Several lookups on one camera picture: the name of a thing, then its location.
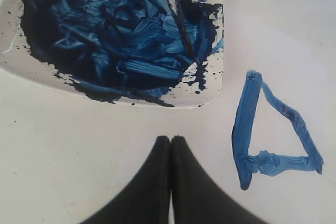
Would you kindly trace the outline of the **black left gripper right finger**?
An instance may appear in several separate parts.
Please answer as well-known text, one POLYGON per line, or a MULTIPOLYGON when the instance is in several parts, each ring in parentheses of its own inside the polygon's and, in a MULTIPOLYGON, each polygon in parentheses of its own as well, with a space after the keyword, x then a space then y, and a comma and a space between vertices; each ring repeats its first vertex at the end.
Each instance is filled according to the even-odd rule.
POLYGON ((182 136, 171 141, 171 190, 175 223, 264 223, 218 187, 182 136))

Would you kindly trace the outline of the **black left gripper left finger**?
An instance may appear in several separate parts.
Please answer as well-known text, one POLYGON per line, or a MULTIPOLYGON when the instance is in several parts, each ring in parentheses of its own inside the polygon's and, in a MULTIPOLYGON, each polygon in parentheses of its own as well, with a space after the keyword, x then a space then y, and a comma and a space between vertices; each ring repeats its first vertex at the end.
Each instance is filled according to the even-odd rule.
POLYGON ((83 223, 168 223, 170 140, 158 136, 141 168, 103 208, 83 223))

